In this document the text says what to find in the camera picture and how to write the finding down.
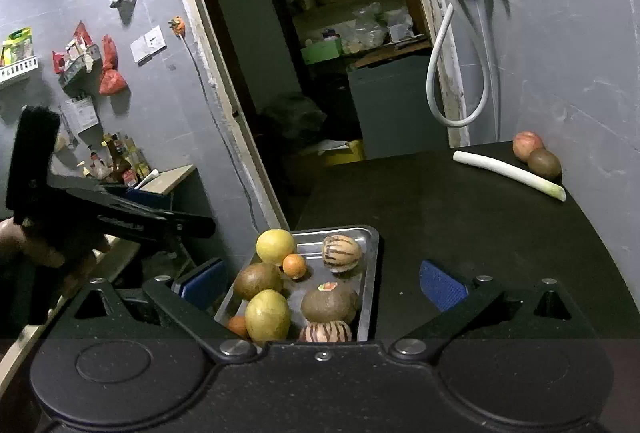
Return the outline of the person's left hand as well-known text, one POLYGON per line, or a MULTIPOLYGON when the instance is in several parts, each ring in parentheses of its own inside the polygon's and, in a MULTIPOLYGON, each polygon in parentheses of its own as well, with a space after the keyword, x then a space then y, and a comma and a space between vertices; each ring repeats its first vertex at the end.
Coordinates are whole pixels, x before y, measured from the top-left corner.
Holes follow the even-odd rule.
POLYGON ((102 234, 92 235, 87 242, 65 238, 56 231, 36 225, 16 224, 12 217, 1 222, 1 255, 19 254, 47 267, 62 267, 66 261, 93 261, 94 251, 107 252, 110 244, 102 234))

